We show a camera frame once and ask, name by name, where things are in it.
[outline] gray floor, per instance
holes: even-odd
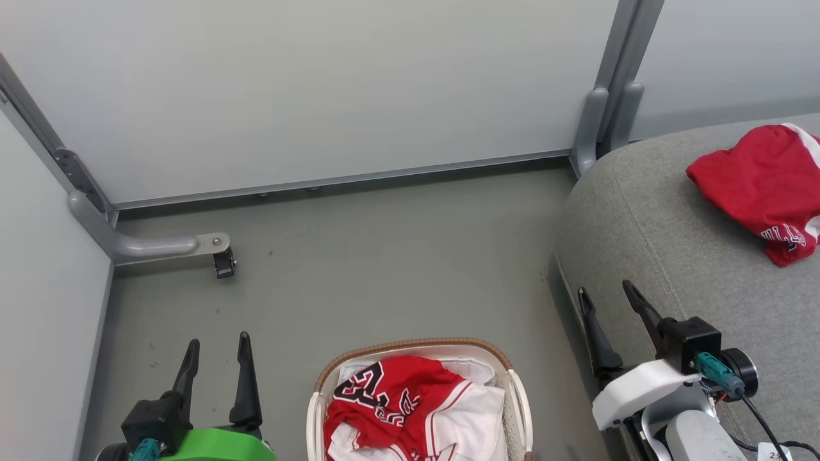
[[[509,356],[530,398],[537,459],[608,459],[548,272],[572,170],[552,161],[503,173],[229,199],[121,222],[132,235],[228,232],[238,273],[216,280],[210,258],[117,270],[80,458],[122,440],[124,416],[171,387],[192,338],[202,357],[191,419],[226,424],[246,330],[262,432],[283,461],[306,458],[308,400],[333,357],[431,336],[475,336]]]

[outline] brown basket rim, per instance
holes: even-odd
[[[319,379],[317,379],[316,385],[313,387],[313,391],[321,391],[321,388],[325,385],[327,377],[333,372],[333,370],[335,370],[342,363],[347,362],[352,358],[363,357],[365,355],[370,354],[378,354],[379,352],[387,352],[395,349],[406,349],[411,347],[425,347],[438,345],[476,346],[493,354],[499,360],[499,362],[501,362],[501,364],[504,365],[504,369],[513,369],[513,364],[510,363],[509,358],[507,358],[507,356],[504,355],[503,352],[501,352],[501,349],[495,347],[491,343],[488,343],[484,340],[478,340],[476,338],[425,338],[421,340],[403,340],[394,341],[391,343],[383,343],[380,345],[373,345],[370,347],[363,347],[360,349],[354,349],[345,352],[344,354],[341,354],[339,357],[334,358],[330,363],[328,363],[325,369],[321,371]]]

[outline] clothes in basket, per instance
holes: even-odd
[[[503,390],[416,356],[386,358],[336,387],[324,426],[334,461],[493,461],[505,456]]]

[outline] teal cable connector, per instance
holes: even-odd
[[[131,461],[157,461],[159,459],[159,445],[154,439],[144,439],[131,455]]]
[[[732,399],[739,399],[740,394],[746,390],[743,381],[735,376],[735,373],[713,355],[702,352],[695,358],[695,370],[704,375],[706,379],[714,382],[721,389],[726,391]]]

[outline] gray sofa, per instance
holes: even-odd
[[[820,134],[820,114],[794,116],[685,131],[604,156],[569,197],[556,257],[569,293],[589,291],[626,364],[654,358],[622,290],[630,279],[661,315],[700,316],[722,331],[724,348],[746,352],[760,376],[753,401],[775,435],[818,448],[820,253],[776,267],[763,254],[764,241],[707,203],[686,177],[696,158],[730,148],[755,126],[783,121]],[[768,440],[742,403],[718,410],[731,434],[753,445]]]

